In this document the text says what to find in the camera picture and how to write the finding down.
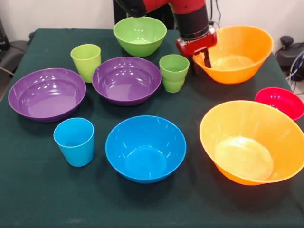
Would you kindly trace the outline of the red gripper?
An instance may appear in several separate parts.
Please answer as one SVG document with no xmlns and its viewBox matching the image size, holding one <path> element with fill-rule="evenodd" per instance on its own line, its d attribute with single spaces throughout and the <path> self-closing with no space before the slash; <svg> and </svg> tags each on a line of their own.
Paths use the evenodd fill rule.
<svg viewBox="0 0 304 228">
<path fill-rule="evenodd" d="M 217 34 L 214 27 L 209 27 L 206 35 L 196 38 L 194 40 L 183 40 L 182 38 L 176 39 L 176 46 L 180 54 L 184 57 L 190 57 L 190 65 L 194 75 L 199 74 L 199 68 L 193 60 L 193 55 L 202 53 L 204 57 L 204 65 L 207 68 L 211 68 L 211 62 L 209 58 L 209 50 L 217 43 Z"/>
</svg>

